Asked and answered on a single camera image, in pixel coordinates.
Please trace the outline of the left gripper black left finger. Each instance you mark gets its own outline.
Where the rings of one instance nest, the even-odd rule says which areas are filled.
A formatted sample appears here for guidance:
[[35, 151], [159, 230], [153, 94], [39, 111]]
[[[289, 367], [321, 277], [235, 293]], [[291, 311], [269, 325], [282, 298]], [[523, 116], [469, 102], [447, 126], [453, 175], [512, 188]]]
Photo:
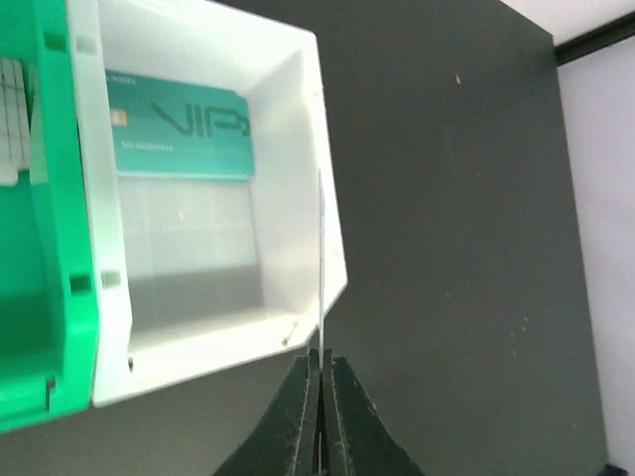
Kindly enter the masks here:
[[316, 475], [320, 377], [316, 350], [297, 357], [253, 431], [215, 473]]

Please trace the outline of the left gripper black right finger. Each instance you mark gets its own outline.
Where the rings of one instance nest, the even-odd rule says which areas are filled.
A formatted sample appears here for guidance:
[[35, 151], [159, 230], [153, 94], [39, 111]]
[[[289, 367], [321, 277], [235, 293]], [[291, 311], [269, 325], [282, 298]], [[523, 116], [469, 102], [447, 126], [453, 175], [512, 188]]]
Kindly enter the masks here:
[[325, 475], [422, 473], [383, 424], [346, 358], [324, 357], [321, 401], [321, 463]]

